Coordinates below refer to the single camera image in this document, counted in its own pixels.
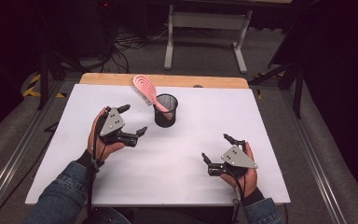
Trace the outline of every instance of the denim jacket sleeve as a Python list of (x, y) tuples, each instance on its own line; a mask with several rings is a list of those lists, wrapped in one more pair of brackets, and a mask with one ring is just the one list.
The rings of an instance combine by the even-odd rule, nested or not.
[(246, 206), (244, 211), (249, 224), (283, 224), (271, 198)]
[(87, 188), (86, 167), (72, 161), (45, 188), (22, 223), (75, 223), (85, 204)]

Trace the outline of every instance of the wooden table edge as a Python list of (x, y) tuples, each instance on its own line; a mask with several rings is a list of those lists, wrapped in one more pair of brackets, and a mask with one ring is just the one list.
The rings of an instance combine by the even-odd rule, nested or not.
[[(79, 84), (130, 86), (137, 74), (85, 73)], [(243, 77), (194, 77), (177, 75), (145, 75), (155, 86), (249, 89)]]

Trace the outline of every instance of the pink brush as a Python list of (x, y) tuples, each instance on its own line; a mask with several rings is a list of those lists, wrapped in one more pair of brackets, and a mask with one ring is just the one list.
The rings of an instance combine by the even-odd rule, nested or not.
[(144, 75), (137, 75), (132, 79), (132, 89), (137, 92), (142, 99), (147, 103), (147, 105), (154, 105), (159, 111), (164, 112), (165, 118), (171, 120), (173, 117), (170, 112), (164, 105), (160, 104), (157, 100), (156, 87), (152, 82)]

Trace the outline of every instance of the white tabletop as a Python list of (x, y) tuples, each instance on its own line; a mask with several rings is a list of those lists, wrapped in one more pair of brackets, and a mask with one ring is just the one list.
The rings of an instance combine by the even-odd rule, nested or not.
[(236, 195), (218, 176), (207, 174), (204, 152), (212, 162), (230, 147), (227, 133), (250, 143), (258, 164), (258, 187), (275, 203), (290, 203), (281, 170), (251, 90), (157, 87), (179, 102), (176, 122), (160, 128), (153, 106), (130, 87), (75, 85), (57, 131), (39, 167), (26, 203), (37, 202), (43, 189), (87, 146), (92, 121), (104, 106), (131, 105), (121, 116), (126, 133), (147, 126), (136, 147), (112, 154), (97, 174), (93, 204), (99, 206), (232, 205)]

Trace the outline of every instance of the black curtain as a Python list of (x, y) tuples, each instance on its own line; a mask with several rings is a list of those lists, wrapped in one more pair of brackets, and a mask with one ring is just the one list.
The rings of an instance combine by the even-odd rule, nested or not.
[(20, 89), (38, 62), (38, 54), (15, 1), (0, 1), (0, 122), (23, 100)]
[(312, 99), (358, 182), (358, 1), (324, 0), (299, 13), (277, 64), (302, 57)]

